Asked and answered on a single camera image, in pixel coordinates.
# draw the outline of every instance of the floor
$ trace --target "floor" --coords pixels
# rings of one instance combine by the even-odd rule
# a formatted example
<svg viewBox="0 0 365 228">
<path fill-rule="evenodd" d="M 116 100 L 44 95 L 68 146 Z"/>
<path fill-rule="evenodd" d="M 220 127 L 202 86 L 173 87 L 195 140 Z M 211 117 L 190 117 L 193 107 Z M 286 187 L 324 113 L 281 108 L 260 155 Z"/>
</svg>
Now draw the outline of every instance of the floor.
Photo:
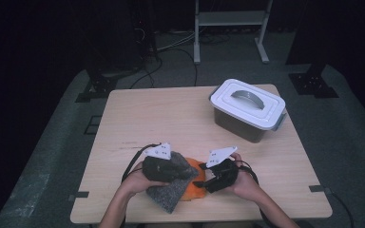
<svg viewBox="0 0 365 228">
<path fill-rule="evenodd" d="M 275 85 L 321 184 L 346 204 L 355 227 L 365 227 L 365 110 L 343 75 L 330 66 L 325 67 L 322 77 L 338 98 L 298 95 L 288 74 L 305 72 L 309 66 L 285 65 L 295 33 L 266 33 L 264 45 L 270 58 L 267 65 L 258 55 L 256 35 L 249 32 L 203 36 L 202 62 L 197 66 L 191 59 L 192 43 L 184 43 L 159 53 L 161 61 L 149 58 L 145 69 L 153 72 L 150 77 L 141 70 L 121 79 L 116 89 L 217 86 L 229 78 Z M 158 34 L 158 48 L 186 36 Z M 0 227 L 89 227 L 69 220 L 73 196 L 94 142 L 94 135 L 86 134 L 86 127 L 92 116 L 102 115 L 106 105 L 106 99 L 75 102 L 87 83 L 85 71 L 75 75 L 1 211 Z M 328 199 L 332 216 L 310 219 L 310 223 L 315 227 L 349 227 L 345 208 L 332 195 Z"/>
</svg>

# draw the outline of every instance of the wrist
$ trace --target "wrist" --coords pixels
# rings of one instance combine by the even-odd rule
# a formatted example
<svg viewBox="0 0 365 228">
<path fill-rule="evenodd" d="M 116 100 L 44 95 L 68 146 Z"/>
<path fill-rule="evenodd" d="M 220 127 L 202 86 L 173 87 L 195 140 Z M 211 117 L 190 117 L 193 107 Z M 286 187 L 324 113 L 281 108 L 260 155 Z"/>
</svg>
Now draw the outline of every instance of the wrist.
<svg viewBox="0 0 365 228">
<path fill-rule="evenodd" d="M 133 198 L 136 195 L 136 193 L 134 193 L 133 191 L 131 191 L 131 190 L 129 190 L 126 187 L 121 185 L 117 189 L 117 192 L 115 193 L 115 195 L 122 198 L 122 199 L 130 200 L 131 198 Z"/>
</svg>

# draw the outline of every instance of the hand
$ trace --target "hand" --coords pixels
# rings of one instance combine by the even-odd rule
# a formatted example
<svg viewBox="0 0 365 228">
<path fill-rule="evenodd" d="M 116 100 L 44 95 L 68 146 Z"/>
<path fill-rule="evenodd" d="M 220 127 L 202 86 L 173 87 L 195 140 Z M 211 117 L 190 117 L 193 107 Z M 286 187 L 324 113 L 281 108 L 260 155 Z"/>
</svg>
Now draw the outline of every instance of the hand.
<svg viewBox="0 0 365 228">
<path fill-rule="evenodd" d="M 233 153 L 231 157 L 236 161 L 238 167 L 242 166 L 240 154 Z M 240 170 L 233 185 L 226 187 L 225 189 L 240 198 L 251 201 L 257 200 L 259 196 L 263 194 L 263 190 L 254 181 L 253 177 L 244 170 Z"/>
<path fill-rule="evenodd" d="M 151 181 L 142 172 L 142 162 L 139 162 L 129 173 L 128 177 L 121 183 L 119 191 L 125 191 L 130 197 L 143 192 L 151 186 L 166 186 L 168 183 Z"/>
</svg>

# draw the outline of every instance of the container handle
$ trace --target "container handle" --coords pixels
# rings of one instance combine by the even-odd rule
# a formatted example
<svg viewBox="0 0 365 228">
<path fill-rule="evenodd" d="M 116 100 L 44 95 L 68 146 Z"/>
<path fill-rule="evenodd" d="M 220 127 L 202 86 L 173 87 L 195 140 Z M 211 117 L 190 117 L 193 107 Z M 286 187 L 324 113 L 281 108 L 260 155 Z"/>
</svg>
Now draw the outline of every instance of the container handle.
<svg viewBox="0 0 365 228">
<path fill-rule="evenodd" d="M 232 93 L 231 95 L 234 98 L 245 98 L 253 102 L 257 107 L 261 110 L 265 108 L 265 104 L 263 104 L 263 101 L 254 93 L 246 91 L 246 90 L 237 90 L 236 92 Z"/>
</svg>

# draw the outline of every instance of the finger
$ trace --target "finger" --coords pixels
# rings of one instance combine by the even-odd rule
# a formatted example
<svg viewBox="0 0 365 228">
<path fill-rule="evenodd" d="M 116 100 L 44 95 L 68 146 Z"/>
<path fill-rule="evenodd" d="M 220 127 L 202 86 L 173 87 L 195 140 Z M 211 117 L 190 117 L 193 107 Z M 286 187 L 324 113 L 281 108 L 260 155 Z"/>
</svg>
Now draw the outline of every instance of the finger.
<svg viewBox="0 0 365 228">
<path fill-rule="evenodd" d="M 242 166 L 242 162 L 241 162 L 241 155 L 239 153 L 234 152 L 233 154 L 230 155 L 230 157 L 232 157 L 236 162 L 236 165 L 238 167 Z"/>
<path fill-rule="evenodd" d="M 168 182 L 160 182 L 160 181 L 151 181 L 150 186 L 167 186 L 170 183 Z"/>
</svg>

